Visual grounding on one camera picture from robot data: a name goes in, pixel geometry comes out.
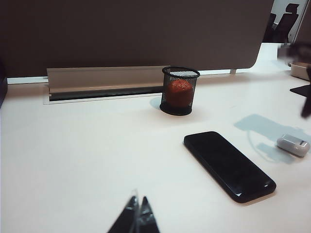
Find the red ball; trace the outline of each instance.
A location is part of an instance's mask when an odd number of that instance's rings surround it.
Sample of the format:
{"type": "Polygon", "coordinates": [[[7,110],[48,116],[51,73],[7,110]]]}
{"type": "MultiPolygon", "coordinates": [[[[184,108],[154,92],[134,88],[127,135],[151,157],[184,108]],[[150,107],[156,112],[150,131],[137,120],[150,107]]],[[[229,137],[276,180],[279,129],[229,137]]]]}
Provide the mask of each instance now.
{"type": "Polygon", "coordinates": [[[172,107],[185,108],[191,104],[192,98],[192,85],[183,79],[172,81],[165,91],[165,99],[172,107]]]}

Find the black mesh pen holder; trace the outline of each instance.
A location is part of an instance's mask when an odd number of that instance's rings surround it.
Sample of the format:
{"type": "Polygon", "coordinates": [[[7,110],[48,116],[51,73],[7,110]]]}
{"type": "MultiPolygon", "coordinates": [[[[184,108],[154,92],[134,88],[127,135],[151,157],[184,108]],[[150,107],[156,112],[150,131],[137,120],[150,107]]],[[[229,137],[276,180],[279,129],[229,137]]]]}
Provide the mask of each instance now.
{"type": "Polygon", "coordinates": [[[163,94],[160,109],[175,116],[188,115],[192,102],[196,79],[200,73],[185,67],[164,67],[163,94]]]}

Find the black office chair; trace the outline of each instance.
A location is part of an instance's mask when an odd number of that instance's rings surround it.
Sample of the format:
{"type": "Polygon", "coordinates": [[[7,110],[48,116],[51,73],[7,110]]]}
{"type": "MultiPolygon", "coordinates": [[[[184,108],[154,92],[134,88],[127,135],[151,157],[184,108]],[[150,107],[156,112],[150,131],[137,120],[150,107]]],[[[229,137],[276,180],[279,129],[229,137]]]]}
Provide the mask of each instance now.
{"type": "Polygon", "coordinates": [[[289,12],[291,14],[283,14],[280,22],[278,23],[274,31],[273,42],[288,43],[288,34],[299,16],[297,14],[298,6],[299,4],[293,3],[287,5],[286,12],[289,12]]]}
{"type": "Polygon", "coordinates": [[[274,23],[274,20],[276,19],[276,14],[270,13],[270,17],[268,20],[268,24],[266,27],[266,32],[264,33],[263,42],[273,42],[273,28],[272,25],[274,23]]]}

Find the white desk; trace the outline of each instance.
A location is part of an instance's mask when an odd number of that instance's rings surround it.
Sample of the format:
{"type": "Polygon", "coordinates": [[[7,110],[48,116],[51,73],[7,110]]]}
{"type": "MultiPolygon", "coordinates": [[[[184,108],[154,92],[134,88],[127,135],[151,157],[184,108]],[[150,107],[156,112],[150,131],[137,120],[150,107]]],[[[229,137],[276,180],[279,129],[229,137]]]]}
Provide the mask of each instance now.
{"type": "Polygon", "coordinates": [[[10,85],[1,232],[104,233],[136,188],[162,233],[309,233],[311,155],[274,146],[283,133],[311,141],[310,119],[300,118],[305,98],[289,91],[306,84],[285,72],[202,77],[188,116],[161,112],[160,95],[44,105],[45,83],[10,85]],[[205,131],[265,171],[275,193],[235,203],[183,145],[205,131]]]}

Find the phone screen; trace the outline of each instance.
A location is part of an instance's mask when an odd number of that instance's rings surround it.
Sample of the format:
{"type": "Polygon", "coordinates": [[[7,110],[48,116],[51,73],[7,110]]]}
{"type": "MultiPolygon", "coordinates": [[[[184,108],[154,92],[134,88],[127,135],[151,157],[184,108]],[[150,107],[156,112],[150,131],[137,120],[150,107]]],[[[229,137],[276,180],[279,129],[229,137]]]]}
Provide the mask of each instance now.
{"type": "Polygon", "coordinates": [[[237,202],[254,200],[276,188],[269,176],[216,132],[188,135],[184,144],[237,202]]]}

